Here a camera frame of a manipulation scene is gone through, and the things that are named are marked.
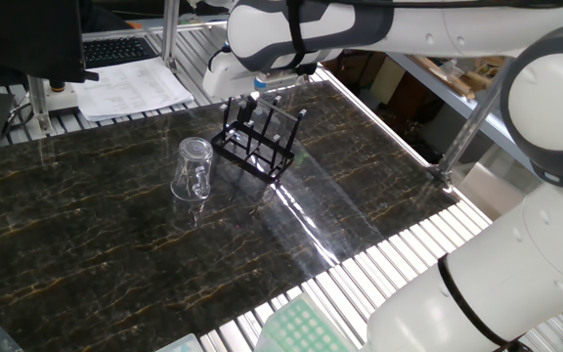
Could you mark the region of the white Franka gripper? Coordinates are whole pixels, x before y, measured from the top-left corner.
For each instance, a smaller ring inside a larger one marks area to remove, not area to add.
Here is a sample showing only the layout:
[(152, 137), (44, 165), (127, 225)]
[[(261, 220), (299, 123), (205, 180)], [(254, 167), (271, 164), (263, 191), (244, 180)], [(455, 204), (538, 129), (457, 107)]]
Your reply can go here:
[[(202, 87), (214, 98), (230, 98), (249, 94), (256, 90), (255, 78), (262, 68), (258, 56), (242, 56), (229, 48), (217, 50), (207, 63), (203, 76)], [(259, 104), (259, 92), (253, 93), (253, 98), (247, 96), (244, 107), (244, 121), (262, 118), (262, 107)]]

